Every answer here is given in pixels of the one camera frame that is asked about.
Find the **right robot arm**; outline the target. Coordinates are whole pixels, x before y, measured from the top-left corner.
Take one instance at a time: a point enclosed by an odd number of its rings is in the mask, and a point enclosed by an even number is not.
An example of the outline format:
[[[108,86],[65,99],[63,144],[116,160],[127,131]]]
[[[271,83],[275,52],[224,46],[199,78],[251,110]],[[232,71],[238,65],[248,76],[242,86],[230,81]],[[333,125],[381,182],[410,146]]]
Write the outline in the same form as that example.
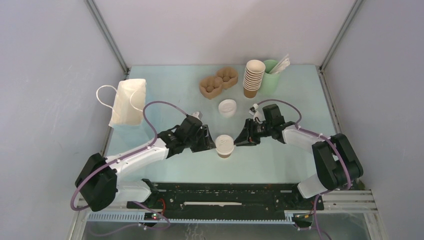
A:
[[[258,109],[258,104],[249,109],[251,117],[245,120],[241,133],[234,140],[236,146],[256,146],[262,138],[271,137],[313,155],[316,173],[294,186],[290,201],[295,208],[304,209],[311,198],[319,194],[350,188],[352,182],[364,174],[346,135],[338,133],[326,137],[301,127],[298,121],[285,121],[277,104],[264,106],[262,112]]]

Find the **white cup lid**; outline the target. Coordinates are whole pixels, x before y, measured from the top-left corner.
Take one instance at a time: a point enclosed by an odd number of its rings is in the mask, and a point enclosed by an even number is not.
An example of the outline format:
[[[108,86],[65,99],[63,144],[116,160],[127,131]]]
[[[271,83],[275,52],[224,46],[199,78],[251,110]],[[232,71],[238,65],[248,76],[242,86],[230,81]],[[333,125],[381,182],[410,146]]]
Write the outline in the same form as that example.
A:
[[[227,151],[234,151],[235,145],[234,145],[234,139],[226,134],[219,135],[215,139],[215,146],[216,150],[227,152]]]

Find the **brown paper coffee cup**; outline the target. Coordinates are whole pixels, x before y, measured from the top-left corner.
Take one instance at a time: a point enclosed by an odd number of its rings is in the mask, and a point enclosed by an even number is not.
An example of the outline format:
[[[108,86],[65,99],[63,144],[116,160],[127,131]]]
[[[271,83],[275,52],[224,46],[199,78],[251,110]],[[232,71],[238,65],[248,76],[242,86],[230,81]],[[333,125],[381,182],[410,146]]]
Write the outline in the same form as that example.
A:
[[[223,152],[217,149],[216,152],[220,158],[226,159],[231,156],[231,154],[233,153],[233,150]]]

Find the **white paper bag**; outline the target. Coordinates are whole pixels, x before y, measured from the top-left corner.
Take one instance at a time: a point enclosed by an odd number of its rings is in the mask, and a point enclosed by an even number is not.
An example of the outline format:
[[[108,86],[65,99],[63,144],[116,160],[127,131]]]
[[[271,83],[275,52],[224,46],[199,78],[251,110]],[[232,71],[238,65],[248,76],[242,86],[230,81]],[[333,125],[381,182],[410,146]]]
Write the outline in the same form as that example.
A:
[[[102,102],[99,98],[99,90],[112,88],[115,91],[113,105]],[[111,109],[111,118],[108,126],[129,125],[138,126],[143,120],[143,109],[146,104],[147,82],[144,78],[132,78],[122,80],[117,87],[102,85],[96,90],[98,102]]]

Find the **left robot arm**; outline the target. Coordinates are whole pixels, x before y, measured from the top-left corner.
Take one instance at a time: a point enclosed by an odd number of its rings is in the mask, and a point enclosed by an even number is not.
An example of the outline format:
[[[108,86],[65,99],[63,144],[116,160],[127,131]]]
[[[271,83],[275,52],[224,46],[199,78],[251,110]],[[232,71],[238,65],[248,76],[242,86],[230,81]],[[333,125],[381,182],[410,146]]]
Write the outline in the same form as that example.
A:
[[[155,134],[147,143],[117,155],[103,157],[95,153],[89,157],[75,186],[87,203],[87,208],[98,212],[113,202],[141,203],[153,208],[158,194],[146,179],[126,181],[134,174],[154,162],[169,159],[190,149],[192,153],[215,148],[208,125],[193,115],[187,115],[180,125]]]

